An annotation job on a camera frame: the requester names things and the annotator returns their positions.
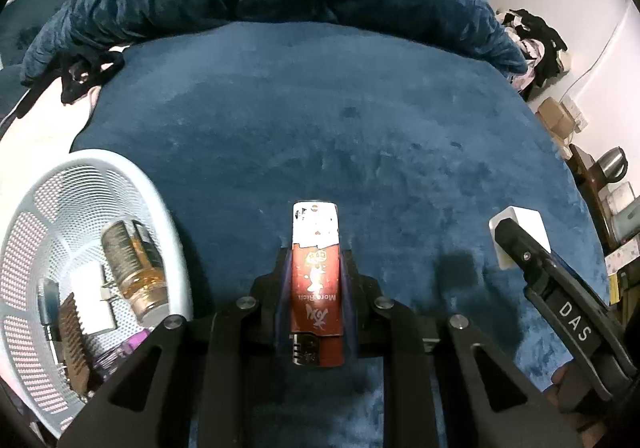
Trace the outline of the red white lighter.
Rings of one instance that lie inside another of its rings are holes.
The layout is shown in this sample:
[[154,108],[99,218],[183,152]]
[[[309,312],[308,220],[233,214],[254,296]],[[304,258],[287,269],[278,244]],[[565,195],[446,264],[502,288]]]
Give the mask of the red white lighter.
[[341,248],[337,206],[293,206],[290,318],[293,361],[301,367],[344,364]]

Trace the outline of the white usb charger cube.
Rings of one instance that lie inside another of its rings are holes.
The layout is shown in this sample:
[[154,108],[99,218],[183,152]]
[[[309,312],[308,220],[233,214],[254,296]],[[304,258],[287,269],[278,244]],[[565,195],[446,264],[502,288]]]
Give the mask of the white usb charger cube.
[[501,270],[520,267],[551,246],[541,214],[529,208],[508,206],[488,222],[488,228]]

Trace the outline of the purple lighter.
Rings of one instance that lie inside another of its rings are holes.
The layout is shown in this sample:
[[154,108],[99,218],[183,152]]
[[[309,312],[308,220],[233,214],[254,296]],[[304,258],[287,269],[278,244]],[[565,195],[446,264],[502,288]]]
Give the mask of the purple lighter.
[[128,359],[128,357],[150,335],[148,329],[131,335],[124,342],[97,356],[92,363],[93,370],[106,381]]

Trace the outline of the brown wooden comb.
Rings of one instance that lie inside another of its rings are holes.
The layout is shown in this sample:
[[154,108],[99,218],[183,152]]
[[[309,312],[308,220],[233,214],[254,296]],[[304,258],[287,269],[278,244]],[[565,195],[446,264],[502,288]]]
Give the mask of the brown wooden comb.
[[73,293],[68,294],[58,310],[58,330],[60,330],[70,388],[81,398],[86,398],[89,393],[91,367],[82,339],[82,329]]

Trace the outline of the grey spray bottle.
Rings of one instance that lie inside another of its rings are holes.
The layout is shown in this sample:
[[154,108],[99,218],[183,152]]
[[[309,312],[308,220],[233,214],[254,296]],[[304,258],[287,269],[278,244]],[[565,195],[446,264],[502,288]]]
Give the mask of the grey spray bottle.
[[60,316],[60,294],[58,284],[50,278],[42,278],[37,289],[40,324],[48,341],[60,342],[58,316]]

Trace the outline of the amber perfume bottle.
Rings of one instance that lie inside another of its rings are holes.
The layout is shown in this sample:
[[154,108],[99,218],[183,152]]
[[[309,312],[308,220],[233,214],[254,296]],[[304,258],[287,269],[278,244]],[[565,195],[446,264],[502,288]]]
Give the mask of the amber perfume bottle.
[[138,324],[157,327],[169,315],[168,289],[160,252],[138,220],[115,220],[102,232],[101,246],[120,295]]

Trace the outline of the steel kettle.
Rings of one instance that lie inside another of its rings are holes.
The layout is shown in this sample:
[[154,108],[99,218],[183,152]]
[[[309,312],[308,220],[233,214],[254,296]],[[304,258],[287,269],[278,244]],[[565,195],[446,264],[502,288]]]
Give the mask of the steel kettle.
[[620,182],[628,171],[628,160],[622,147],[614,147],[608,150],[597,160],[602,176],[607,184]]

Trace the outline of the white charger in basket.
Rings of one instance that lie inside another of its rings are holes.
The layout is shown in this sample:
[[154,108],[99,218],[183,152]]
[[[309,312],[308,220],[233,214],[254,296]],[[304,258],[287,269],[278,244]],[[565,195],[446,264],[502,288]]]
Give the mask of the white charger in basket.
[[93,336],[116,329],[111,304],[102,295],[104,283],[104,271],[100,263],[88,263],[74,271],[72,289],[85,335]]

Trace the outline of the cardboard box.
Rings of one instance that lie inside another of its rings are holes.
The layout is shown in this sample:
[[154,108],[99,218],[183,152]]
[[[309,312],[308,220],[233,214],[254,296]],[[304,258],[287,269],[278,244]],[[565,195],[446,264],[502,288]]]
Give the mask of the cardboard box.
[[536,116],[544,128],[562,142],[569,142],[586,125],[584,115],[570,97],[562,101],[547,97],[538,106]]

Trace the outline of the light blue plastic basket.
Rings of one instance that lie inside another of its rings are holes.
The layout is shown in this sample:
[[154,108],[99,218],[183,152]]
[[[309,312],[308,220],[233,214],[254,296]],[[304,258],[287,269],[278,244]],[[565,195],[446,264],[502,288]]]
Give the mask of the light blue plastic basket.
[[73,295],[80,316],[96,305],[102,324],[84,330],[93,356],[143,328],[103,253],[102,232],[116,220],[142,223],[160,250],[168,289],[162,314],[191,319],[177,229],[151,179],[123,156],[98,149],[70,153],[10,192],[1,209],[1,375],[54,437],[85,403],[55,361],[41,322],[43,280],[56,283],[61,300]]

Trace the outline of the pile of clothes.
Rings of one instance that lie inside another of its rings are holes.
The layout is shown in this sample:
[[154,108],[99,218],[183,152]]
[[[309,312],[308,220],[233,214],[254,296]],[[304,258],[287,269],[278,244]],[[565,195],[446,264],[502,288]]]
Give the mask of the pile of clothes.
[[543,18],[526,9],[498,10],[496,18],[525,58],[527,71],[510,79],[525,101],[570,72],[567,44]]

